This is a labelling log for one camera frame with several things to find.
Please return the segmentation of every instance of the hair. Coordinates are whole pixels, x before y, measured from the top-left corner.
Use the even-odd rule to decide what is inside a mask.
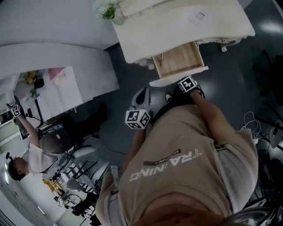
[[[15,163],[14,160],[11,160],[9,162],[9,164],[8,164],[8,169],[7,170],[8,170],[8,173],[9,173],[10,177],[13,180],[20,181],[20,180],[22,180],[25,177],[25,175],[24,174],[23,175],[19,175],[18,174],[18,172],[17,172],[17,170],[15,168],[14,163]]]

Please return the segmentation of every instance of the white shirt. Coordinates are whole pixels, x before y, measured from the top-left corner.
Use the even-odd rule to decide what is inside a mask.
[[[28,170],[30,173],[42,173],[56,160],[56,156],[46,155],[41,148],[30,143],[28,155]]]

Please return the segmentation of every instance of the white cable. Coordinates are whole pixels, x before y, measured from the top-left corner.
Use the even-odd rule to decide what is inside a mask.
[[[252,120],[252,121],[249,121],[248,123],[246,123],[245,117],[246,117],[246,115],[247,115],[248,113],[251,113],[251,114],[252,114],[253,120]],[[245,125],[241,128],[241,130],[246,129],[246,128],[247,128],[247,125],[250,124],[250,123],[252,123],[252,122],[256,122],[256,128],[252,131],[253,139],[255,139],[255,138],[260,139],[261,137],[258,137],[258,135],[259,135],[259,133],[260,133],[260,131],[261,131],[261,125],[260,125],[260,122],[255,119],[254,114],[253,114],[253,112],[251,112],[251,111],[248,111],[246,114],[244,114],[244,124],[245,124]]]

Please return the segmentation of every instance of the open drawer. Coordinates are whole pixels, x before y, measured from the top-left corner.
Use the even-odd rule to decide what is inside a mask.
[[[175,83],[189,75],[208,70],[196,42],[190,42],[153,57],[159,80],[150,82],[153,87]]]

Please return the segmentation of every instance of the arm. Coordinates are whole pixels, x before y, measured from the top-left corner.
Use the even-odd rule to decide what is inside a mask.
[[[18,119],[23,124],[24,128],[27,130],[27,132],[31,136],[31,144],[40,147],[39,146],[39,138],[38,133],[36,132],[35,128],[27,121],[25,117],[19,116]]]
[[[130,149],[130,152],[125,160],[124,166],[123,166],[123,172],[127,169],[130,161],[134,158],[134,156],[138,153],[140,150],[142,144],[145,141],[145,129],[144,130],[137,130],[134,135],[134,140],[132,143],[132,147]]]
[[[189,95],[197,105],[214,140],[217,143],[219,143],[221,138],[229,136],[231,133],[235,132],[217,106],[204,99],[201,95],[199,95],[197,90],[193,90]]]

